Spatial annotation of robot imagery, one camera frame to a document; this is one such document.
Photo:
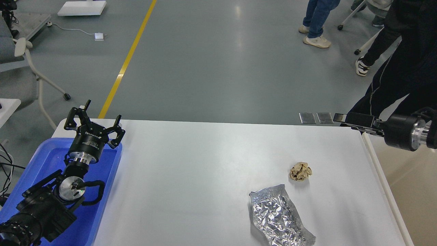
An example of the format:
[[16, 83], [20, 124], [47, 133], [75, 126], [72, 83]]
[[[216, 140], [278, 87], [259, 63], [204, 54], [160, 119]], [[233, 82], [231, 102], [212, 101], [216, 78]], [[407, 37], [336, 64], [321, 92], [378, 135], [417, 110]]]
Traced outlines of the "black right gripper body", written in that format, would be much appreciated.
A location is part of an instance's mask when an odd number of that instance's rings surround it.
[[388, 146], [408, 151], [416, 151], [420, 145], [431, 148], [431, 124], [420, 116], [393, 114], [387, 121], [375, 123], [375, 127]]

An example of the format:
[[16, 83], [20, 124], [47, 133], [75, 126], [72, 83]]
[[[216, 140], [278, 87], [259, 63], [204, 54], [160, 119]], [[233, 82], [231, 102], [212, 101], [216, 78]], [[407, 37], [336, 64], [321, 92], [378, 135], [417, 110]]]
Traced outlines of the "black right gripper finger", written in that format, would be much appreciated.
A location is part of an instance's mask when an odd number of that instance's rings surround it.
[[333, 117], [334, 122], [347, 125], [352, 129], [358, 130], [362, 133], [370, 135], [384, 136], [381, 129], [382, 121], [373, 115], [349, 112], [348, 114], [335, 113]]

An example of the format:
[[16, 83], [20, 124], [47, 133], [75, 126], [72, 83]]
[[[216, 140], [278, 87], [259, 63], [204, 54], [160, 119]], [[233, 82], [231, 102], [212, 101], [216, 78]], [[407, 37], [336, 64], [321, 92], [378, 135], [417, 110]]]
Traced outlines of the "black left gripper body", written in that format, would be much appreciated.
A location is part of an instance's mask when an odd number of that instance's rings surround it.
[[98, 124], [93, 124], [91, 127], [79, 126], [68, 151], [68, 157], [74, 159], [87, 155], [90, 156], [88, 164], [99, 162], [104, 146], [108, 142], [108, 135], [100, 134], [103, 130], [105, 127]]

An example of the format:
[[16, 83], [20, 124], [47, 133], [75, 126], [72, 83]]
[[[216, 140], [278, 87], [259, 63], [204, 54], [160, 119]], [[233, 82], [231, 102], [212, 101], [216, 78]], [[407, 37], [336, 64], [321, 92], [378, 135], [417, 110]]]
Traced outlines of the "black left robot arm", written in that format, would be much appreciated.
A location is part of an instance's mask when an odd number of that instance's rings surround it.
[[65, 130], [76, 132], [64, 157], [64, 170], [56, 170], [22, 193], [18, 212], [1, 224], [2, 246], [39, 246], [42, 238], [52, 242], [77, 219], [79, 206], [98, 204], [104, 195], [105, 181], [85, 181], [91, 164], [100, 160], [105, 145], [117, 148], [125, 130], [121, 115], [113, 126], [104, 127], [90, 120], [83, 108], [73, 107], [64, 124]]

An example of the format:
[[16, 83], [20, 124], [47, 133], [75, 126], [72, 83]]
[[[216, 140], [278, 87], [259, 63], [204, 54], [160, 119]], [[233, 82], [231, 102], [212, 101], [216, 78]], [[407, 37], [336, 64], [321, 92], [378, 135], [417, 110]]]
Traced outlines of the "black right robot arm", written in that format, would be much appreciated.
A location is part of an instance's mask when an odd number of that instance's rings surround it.
[[392, 114], [386, 121], [372, 115], [350, 112], [336, 113], [334, 122], [345, 124], [360, 132], [384, 138], [384, 142], [398, 149], [416, 151], [420, 145], [436, 149], [436, 110], [425, 107], [406, 116]]

